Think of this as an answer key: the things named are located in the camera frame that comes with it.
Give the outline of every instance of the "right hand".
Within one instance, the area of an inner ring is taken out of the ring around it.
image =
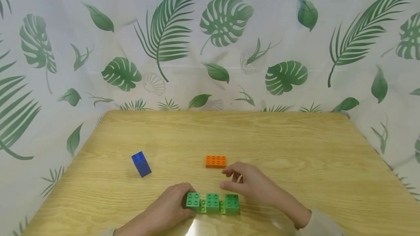
[[[227,166],[222,173],[226,177],[232,176],[232,181],[223,181],[221,189],[240,193],[270,206],[276,205],[283,191],[257,167],[250,164],[235,162]]]

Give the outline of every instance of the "blue lego brick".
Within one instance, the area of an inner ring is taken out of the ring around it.
[[[142,178],[152,173],[149,164],[147,164],[146,157],[143,155],[143,151],[134,154],[132,160]]]

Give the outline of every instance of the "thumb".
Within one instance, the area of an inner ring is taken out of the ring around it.
[[[245,185],[243,183],[235,183],[233,181],[223,181],[220,184],[220,188],[230,191],[230,192],[245,194]]]

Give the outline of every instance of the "hand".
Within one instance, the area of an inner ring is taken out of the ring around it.
[[[195,192],[190,183],[168,187],[144,212],[117,229],[114,236],[149,236],[193,217],[195,211],[182,208],[187,192]]]
[[[236,192],[282,211],[298,228],[305,227],[311,212],[287,191],[277,186],[257,167],[235,162],[223,171],[232,181],[221,183],[221,189]]]

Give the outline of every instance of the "seashell print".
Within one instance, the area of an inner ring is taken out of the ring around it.
[[[148,73],[144,76],[143,86],[147,92],[153,92],[153,94],[158,96],[165,93],[165,82],[155,73]]]

